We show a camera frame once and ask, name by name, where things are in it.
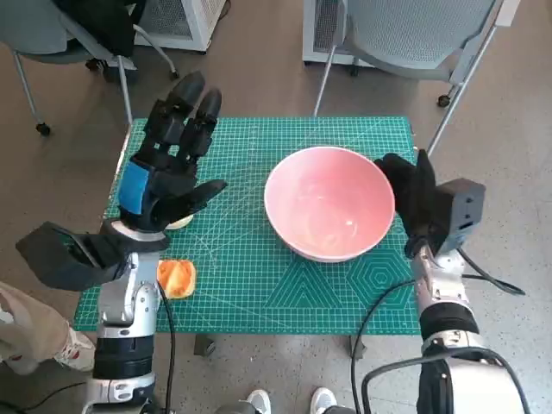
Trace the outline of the right black gloved robot hand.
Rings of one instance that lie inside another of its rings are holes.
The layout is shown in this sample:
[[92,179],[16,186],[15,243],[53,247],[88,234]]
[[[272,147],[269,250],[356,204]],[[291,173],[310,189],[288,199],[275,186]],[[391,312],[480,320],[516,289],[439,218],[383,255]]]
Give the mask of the right black gloved robot hand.
[[438,241],[436,233],[437,186],[428,153],[420,149],[416,164],[394,153],[385,154],[374,164],[391,184],[395,212],[407,235],[405,256],[414,259],[423,246],[429,246],[435,257],[449,253],[450,249],[446,249],[444,241]]

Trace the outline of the left bare black robot hand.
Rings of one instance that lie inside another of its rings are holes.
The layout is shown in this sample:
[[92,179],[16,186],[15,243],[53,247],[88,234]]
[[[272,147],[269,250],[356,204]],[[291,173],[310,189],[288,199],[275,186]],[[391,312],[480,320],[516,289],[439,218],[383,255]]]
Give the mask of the left bare black robot hand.
[[145,137],[120,180],[118,207],[127,227],[160,232],[205,208],[227,186],[222,179],[198,183],[198,160],[210,148],[222,106],[222,93],[212,88],[203,95],[204,85],[201,72],[190,72],[151,109]]

